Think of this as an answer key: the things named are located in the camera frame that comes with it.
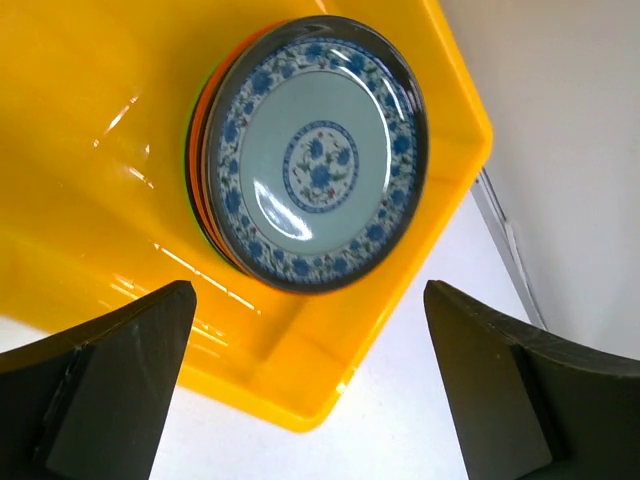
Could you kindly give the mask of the orange plate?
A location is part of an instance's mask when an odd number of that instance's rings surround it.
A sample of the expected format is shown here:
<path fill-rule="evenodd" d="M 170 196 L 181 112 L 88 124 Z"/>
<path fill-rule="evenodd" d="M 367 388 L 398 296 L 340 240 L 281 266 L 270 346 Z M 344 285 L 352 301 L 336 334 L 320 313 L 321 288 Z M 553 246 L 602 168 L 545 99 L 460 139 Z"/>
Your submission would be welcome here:
<path fill-rule="evenodd" d="M 206 197 L 205 202 L 206 202 L 206 205 L 207 205 L 207 207 L 206 207 L 207 214 L 208 214 L 208 217 L 209 217 L 209 219 L 210 219 L 210 221 L 211 221 L 211 223 L 212 223 L 212 225 L 213 225 L 213 227 L 215 229 L 216 243 L 224 251 L 224 257 L 222 257 L 222 256 L 221 257 L 228 264 L 230 264 L 231 266 L 233 266 L 234 268 L 236 268 L 237 270 L 239 270 L 241 272 L 243 272 L 243 269 L 236 263 L 234 254 L 230 252 L 229 248 L 226 246 L 225 242 L 222 240 L 222 236 L 219 233 L 219 230 L 218 230 L 218 228 L 216 226 L 214 208 L 211 207 L 210 204 L 209 204 L 209 194 L 207 193 L 206 180 L 204 179 L 204 164 L 206 163 L 206 160 L 205 160 L 205 158 L 206 158 L 206 155 L 205 155 L 205 144 L 206 144 L 206 137 L 207 137 L 207 122 L 208 122 L 209 114 L 210 114 L 210 111 L 212 109 L 214 100 L 215 100 L 216 95 L 217 95 L 217 91 L 219 90 L 219 86 L 220 86 L 221 82 L 223 81 L 224 77 L 226 76 L 228 70 L 231 68 L 231 66 L 236 62 L 238 57 L 244 52 L 244 50 L 246 48 L 251 46 L 254 42 L 256 42 L 258 39 L 260 39 L 261 37 L 263 37 L 267 33 L 275 30 L 276 28 L 278 28 L 282 24 L 284 24 L 284 21 L 278 21 L 278 22 L 275 22 L 275 23 L 271 23 L 271 24 L 267 25 L 266 27 L 262 28 L 261 30 L 258 30 L 258 31 L 255 31 L 255 32 L 251 33 L 248 37 L 246 37 L 240 43 L 238 43 L 216 65 L 215 69 L 211 73 L 211 75 L 215 74 L 218 77 L 218 83 L 217 83 L 217 89 L 216 89 L 216 92 L 215 92 L 215 96 L 212 99 L 211 106 L 210 106 L 210 109 L 208 111 L 208 115 L 206 117 L 206 123 L 204 124 L 205 129 L 203 131 L 203 142 L 202 142 L 202 148 L 201 148 L 201 153 L 200 153 L 200 162 L 199 162 L 200 171 L 201 171 L 200 180 L 202 182 L 202 196 Z"/>

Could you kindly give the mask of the blue patterned plate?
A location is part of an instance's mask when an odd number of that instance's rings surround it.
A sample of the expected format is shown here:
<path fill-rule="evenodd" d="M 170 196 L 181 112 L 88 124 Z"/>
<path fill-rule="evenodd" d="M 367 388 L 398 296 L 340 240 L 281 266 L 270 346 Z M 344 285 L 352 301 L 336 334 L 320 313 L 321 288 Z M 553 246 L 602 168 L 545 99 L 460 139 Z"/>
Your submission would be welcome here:
<path fill-rule="evenodd" d="M 395 46 L 339 16 L 280 25 L 219 86 L 209 204 L 240 266 L 319 294 L 370 273 L 407 231 L 429 157 L 426 106 Z"/>

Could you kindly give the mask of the green plate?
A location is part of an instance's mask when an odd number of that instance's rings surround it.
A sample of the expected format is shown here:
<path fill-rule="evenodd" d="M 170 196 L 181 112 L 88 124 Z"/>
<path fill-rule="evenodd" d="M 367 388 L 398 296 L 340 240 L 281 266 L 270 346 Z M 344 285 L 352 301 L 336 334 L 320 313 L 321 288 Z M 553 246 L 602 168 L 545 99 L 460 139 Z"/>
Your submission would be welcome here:
<path fill-rule="evenodd" d="M 202 196 L 200 153 L 206 117 L 217 89 L 218 77 L 212 74 L 204 84 L 191 115 L 185 143 L 185 179 L 190 204 L 196 221 L 213 249 L 222 257 L 224 251 L 216 243 L 215 229 L 207 214 L 206 197 Z"/>

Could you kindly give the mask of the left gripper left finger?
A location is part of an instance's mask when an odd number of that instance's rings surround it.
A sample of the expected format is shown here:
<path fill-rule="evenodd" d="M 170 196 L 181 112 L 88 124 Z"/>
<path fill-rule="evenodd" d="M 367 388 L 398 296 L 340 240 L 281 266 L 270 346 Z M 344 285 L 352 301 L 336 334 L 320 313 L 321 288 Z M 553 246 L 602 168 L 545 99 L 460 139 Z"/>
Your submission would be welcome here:
<path fill-rule="evenodd" d="M 196 304 L 174 281 L 2 353 L 2 478 L 149 478 Z"/>

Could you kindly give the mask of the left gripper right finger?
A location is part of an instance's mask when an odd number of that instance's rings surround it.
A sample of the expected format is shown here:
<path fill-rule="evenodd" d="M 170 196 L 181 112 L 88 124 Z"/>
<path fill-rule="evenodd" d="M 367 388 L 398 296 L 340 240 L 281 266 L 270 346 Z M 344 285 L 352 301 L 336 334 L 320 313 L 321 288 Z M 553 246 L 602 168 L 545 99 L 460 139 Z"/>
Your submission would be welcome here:
<path fill-rule="evenodd" d="M 639 363 L 507 316 L 443 281 L 428 327 L 471 479 L 636 479 Z"/>

